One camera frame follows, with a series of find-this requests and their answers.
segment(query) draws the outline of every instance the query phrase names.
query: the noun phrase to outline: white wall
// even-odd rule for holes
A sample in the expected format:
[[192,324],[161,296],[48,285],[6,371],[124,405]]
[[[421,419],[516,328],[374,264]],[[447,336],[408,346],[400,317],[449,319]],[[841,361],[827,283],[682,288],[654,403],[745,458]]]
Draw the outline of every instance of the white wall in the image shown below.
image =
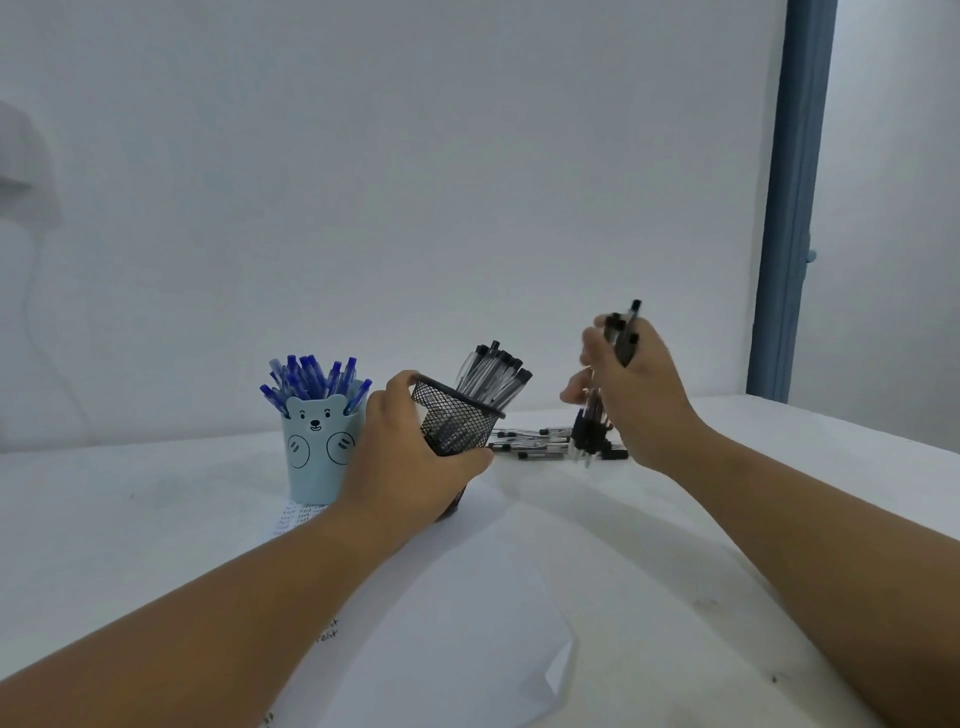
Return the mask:
[[960,2],[840,0],[790,402],[960,451]]
[[0,449],[276,427],[267,360],[556,401],[645,299],[742,391],[785,0],[8,0],[0,101],[46,197],[0,209]]

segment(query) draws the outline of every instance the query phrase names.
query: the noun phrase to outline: black mesh pen holder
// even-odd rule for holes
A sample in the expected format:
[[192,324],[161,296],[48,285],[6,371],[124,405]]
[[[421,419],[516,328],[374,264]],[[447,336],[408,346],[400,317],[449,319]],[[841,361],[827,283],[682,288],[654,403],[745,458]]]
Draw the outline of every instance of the black mesh pen holder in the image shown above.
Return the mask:
[[[506,417],[500,410],[472,400],[429,376],[417,375],[416,380],[411,396],[427,410],[420,432],[430,449],[441,457],[484,447],[496,421]],[[437,520],[456,512],[463,495],[464,491],[458,493]]]

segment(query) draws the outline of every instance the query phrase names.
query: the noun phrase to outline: finger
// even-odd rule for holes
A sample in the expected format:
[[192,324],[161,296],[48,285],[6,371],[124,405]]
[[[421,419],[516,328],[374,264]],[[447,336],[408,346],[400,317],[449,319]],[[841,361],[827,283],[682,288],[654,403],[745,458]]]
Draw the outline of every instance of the finger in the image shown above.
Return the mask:
[[416,382],[416,375],[414,370],[405,369],[387,382],[383,396],[383,413],[386,417],[399,421],[417,421],[417,408],[410,397],[410,385]]
[[590,386],[592,377],[593,373],[589,369],[577,372],[570,378],[566,389],[560,393],[560,401],[565,401],[567,404],[583,404],[587,398],[586,390]]
[[486,470],[493,462],[493,450],[490,448],[474,448],[459,455],[444,458],[444,462],[453,466],[460,479],[458,483],[469,482]]
[[634,321],[634,331],[640,338],[636,344],[636,354],[627,365],[627,369],[639,370],[643,368],[655,368],[660,371],[675,372],[677,367],[673,363],[673,357],[670,350],[666,348],[663,339],[657,333],[657,330],[646,319],[638,318]]
[[613,347],[598,328],[584,329],[584,353],[590,368],[601,380],[614,371],[614,367],[622,369],[620,362],[616,360],[616,354],[613,353]]
[[370,392],[367,397],[367,414],[364,415],[367,422],[376,421],[383,417],[384,394],[386,393],[382,389]]
[[603,328],[604,324],[607,323],[607,317],[612,315],[611,313],[601,313],[593,319],[593,325],[597,328]]

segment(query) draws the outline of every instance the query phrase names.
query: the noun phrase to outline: white table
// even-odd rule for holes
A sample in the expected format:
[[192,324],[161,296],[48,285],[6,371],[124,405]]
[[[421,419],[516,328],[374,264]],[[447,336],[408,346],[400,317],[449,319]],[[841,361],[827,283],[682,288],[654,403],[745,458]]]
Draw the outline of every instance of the white table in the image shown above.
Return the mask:
[[[751,397],[694,404],[734,439],[960,537],[960,456]],[[528,545],[579,640],[565,705],[541,725],[876,725],[667,478],[503,460],[492,478],[512,503],[494,527]],[[285,490],[276,432],[0,456],[0,676],[255,546]]]

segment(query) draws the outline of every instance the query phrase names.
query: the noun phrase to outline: white paper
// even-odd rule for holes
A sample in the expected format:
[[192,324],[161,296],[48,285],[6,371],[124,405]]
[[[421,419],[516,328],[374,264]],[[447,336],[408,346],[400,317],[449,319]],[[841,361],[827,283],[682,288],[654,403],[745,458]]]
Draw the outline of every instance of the white paper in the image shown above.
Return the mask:
[[[553,710],[573,634],[525,554],[488,529],[505,509],[474,480],[358,590],[264,725],[516,728]],[[274,535],[321,510],[288,505]]]

